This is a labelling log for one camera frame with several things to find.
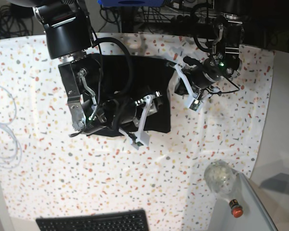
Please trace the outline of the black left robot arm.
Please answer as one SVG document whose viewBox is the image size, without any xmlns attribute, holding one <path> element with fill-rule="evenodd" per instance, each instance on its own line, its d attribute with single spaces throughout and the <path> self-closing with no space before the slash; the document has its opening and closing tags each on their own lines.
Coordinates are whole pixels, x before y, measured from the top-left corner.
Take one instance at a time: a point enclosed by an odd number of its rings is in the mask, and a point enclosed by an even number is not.
<svg viewBox="0 0 289 231">
<path fill-rule="evenodd" d="M 214 84 L 223 78 L 232 84 L 233 76 L 241 70 L 239 46 L 247 17 L 244 4 L 242 0 L 206 1 L 197 3 L 189 15 L 172 20 L 176 34 L 190 36 L 196 47 L 207 54 L 203 61 L 185 56 L 180 69 L 198 97 L 204 92 L 222 95 L 223 91 Z"/>
</svg>

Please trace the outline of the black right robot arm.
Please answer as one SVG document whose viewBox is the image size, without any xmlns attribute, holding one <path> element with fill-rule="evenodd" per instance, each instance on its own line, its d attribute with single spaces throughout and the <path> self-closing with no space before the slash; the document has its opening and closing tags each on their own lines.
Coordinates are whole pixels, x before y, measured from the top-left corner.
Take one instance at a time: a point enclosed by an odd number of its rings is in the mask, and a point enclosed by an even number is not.
<svg viewBox="0 0 289 231">
<path fill-rule="evenodd" d="M 164 61 L 132 55 L 116 38 L 97 38 L 82 0 L 15 0 L 32 8 L 59 65 L 76 134 L 170 131 Z"/>
</svg>

